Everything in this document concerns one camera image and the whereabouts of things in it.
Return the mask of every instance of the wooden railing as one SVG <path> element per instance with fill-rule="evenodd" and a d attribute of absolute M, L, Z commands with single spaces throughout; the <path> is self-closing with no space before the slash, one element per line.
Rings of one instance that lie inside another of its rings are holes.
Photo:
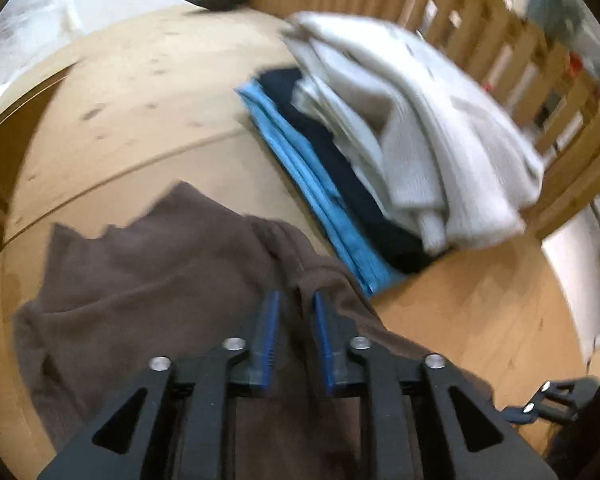
<path fill-rule="evenodd" d="M 286 18 L 299 10 L 370 16 L 416 31 L 429 1 L 437 6 L 424 38 L 488 88 L 520 127 L 539 124 L 536 148 L 549 163 L 538 203 L 523 212 L 543 239 L 600 193 L 600 92 L 586 71 L 572 75 L 568 50 L 485 0 L 251 0 L 251 7 Z"/>

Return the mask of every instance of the brown cloth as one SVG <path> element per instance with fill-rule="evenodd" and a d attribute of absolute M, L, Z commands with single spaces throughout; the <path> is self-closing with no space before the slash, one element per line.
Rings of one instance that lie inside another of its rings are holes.
<path fill-rule="evenodd" d="M 243 217 L 178 184 L 141 219 L 87 240 L 57 225 L 38 297 L 14 316 L 20 371 L 56 449 L 152 356 L 199 356 L 264 295 L 286 293 L 275 394 L 238 403 L 236 475 L 352 478 L 356 409 L 317 400 L 306 364 L 314 293 L 396 354 L 428 351 L 388 332 L 344 264 L 281 221 Z"/>

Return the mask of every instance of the screw head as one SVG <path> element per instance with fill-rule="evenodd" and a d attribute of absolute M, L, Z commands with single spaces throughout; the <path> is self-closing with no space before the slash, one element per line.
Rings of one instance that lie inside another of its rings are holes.
<path fill-rule="evenodd" d="M 369 341 L 369 339 L 364 337 L 363 335 L 359 335 L 353 337 L 351 341 L 349 341 L 349 344 L 354 350 L 366 350 L 371 346 L 371 341 Z"/>
<path fill-rule="evenodd" d="M 230 350 L 231 352 L 235 352 L 237 350 L 242 350 L 244 348 L 245 340 L 241 337 L 230 337 L 225 339 L 222 343 L 222 346 L 225 350 Z"/>
<path fill-rule="evenodd" d="M 168 370 L 171 367 L 171 359 L 168 357 L 152 357 L 149 359 L 149 368 L 151 370 L 155 370 L 156 372 L 163 372 Z"/>
<path fill-rule="evenodd" d="M 424 364 L 426 364 L 429 368 L 438 370 L 439 368 L 445 367 L 446 361 L 445 358 L 443 358 L 440 354 L 429 354 L 424 358 Z"/>

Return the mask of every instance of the white towel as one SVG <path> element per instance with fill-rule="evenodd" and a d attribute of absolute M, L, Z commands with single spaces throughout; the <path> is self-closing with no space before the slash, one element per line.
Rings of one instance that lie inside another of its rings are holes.
<path fill-rule="evenodd" d="M 429 253 L 523 231 L 517 210 L 538 199 L 542 161 L 475 82 L 389 23 L 313 12 L 289 23 L 304 75 L 294 103 L 333 131 L 380 207 Z"/>

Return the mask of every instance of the blue towel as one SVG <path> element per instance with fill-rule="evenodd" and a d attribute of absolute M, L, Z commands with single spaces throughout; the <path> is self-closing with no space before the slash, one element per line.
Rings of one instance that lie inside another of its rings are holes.
<path fill-rule="evenodd" d="M 338 257 L 358 279 L 365 294 L 372 296 L 403 280 L 404 275 L 384 261 L 360 233 L 309 141 L 285 121 L 260 85 L 251 81 L 236 91 L 262 138 L 296 182 Z"/>

